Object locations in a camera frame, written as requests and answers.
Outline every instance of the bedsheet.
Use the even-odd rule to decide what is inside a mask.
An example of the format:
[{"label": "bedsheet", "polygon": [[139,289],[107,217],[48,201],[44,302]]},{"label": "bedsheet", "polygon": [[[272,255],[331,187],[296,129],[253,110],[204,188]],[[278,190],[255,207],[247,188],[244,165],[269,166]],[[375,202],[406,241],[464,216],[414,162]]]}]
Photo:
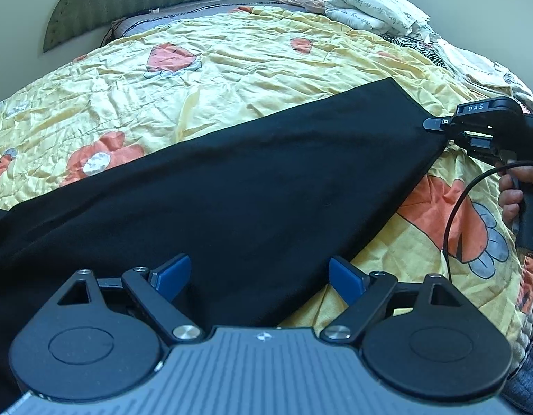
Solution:
[{"label": "bedsheet", "polygon": [[[0,208],[385,77],[438,117],[479,99],[413,49],[310,13],[255,7],[113,41],[0,103]],[[485,168],[448,148],[354,265],[409,281],[445,273],[446,217],[465,182]],[[519,263],[497,195],[489,179],[463,205],[451,270],[454,284],[515,342],[533,307],[533,264]],[[328,286],[284,324],[319,330],[343,309]]]}]

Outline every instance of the black cable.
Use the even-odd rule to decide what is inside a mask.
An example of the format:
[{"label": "black cable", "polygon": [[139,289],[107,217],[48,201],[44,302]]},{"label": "black cable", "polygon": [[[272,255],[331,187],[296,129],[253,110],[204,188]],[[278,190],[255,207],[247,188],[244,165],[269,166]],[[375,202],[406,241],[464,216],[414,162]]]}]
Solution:
[{"label": "black cable", "polygon": [[447,266],[447,274],[448,274],[448,280],[449,282],[453,282],[451,278],[451,266],[449,264],[449,235],[451,234],[451,226],[453,225],[454,217],[456,216],[458,210],[461,207],[462,202],[466,199],[468,196],[468,193],[472,188],[483,181],[486,177],[494,175],[498,172],[505,172],[505,170],[515,169],[517,167],[526,167],[526,166],[532,166],[533,167],[533,160],[525,160],[525,161],[519,161],[519,162],[513,162],[511,164],[506,164],[501,167],[495,167],[491,170],[488,170],[487,172],[482,173],[479,176],[476,176],[470,184],[466,186],[464,191],[461,193],[461,196],[458,197],[457,202],[455,203],[453,210],[449,214],[449,219],[447,220],[447,226],[445,227],[445,232],[443,233],[443,249],[441,250],[443,253],[443,257],[445,259],[445,265]]}]

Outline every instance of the device handle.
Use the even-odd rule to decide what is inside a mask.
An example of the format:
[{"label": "device handle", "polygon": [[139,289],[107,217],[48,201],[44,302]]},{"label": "device handle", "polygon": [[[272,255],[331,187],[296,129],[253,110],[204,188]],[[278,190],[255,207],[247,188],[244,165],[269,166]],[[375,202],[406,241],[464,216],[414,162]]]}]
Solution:
[{"label": "device handle", "polygon": [[516,251],[533,259],[533,184],[518,183],[524,194],[520,203],[518,229],[516,234]]}]

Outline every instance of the black cloth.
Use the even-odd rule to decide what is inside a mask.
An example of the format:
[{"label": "black cloth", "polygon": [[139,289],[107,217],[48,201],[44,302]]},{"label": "black cloth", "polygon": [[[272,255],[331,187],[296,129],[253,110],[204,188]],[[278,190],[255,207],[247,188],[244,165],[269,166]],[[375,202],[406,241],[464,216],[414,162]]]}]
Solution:
[{"label": "black cloth", "polygon": [[0,409],[8,346],[76,270],[190,255],[198,325],[276,325],[352,259],[443,151],[393,79],[165,148],[0,211]]}]

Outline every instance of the screw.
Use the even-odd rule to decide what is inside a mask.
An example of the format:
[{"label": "screw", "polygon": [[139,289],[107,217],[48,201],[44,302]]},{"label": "screw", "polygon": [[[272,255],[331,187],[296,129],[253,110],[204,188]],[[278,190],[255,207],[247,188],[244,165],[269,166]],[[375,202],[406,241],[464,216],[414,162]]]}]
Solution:
[{"label": "screw", "polygon": [[178,340],[195,340],[201,335],[201,329],[191,324],[178,326],[172,330]]},{"label": "screw", "polygon": [[351,329],[347,326],[328,326],[324,329],[324,335],[332,340],[345,340],[351,337]]}]

